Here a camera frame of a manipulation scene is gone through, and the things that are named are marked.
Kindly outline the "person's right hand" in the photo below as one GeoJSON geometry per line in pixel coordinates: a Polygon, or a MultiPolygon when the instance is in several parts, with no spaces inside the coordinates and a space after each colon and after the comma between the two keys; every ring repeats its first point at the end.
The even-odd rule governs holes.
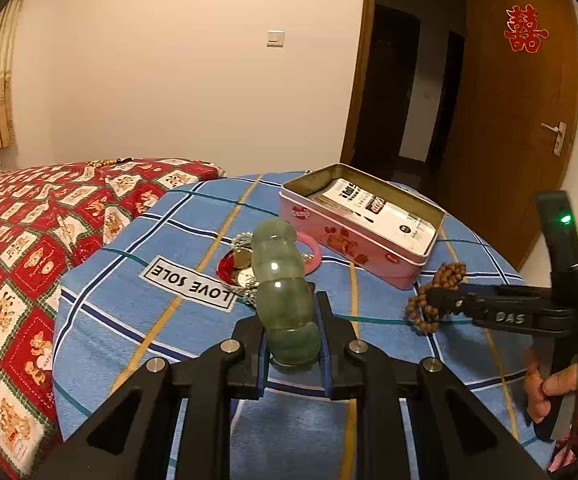
{"type": "Polygon", "coordinates": [[[543,379],[539,373],[540,359],[534,347],[525,352],[526,374],[523,387],[528,396],[528,416],[533,422],[541,422],[550,412],[551,400],[564,396],[577,388],[577,366],[571,365],[565,370],[543,379]]]}

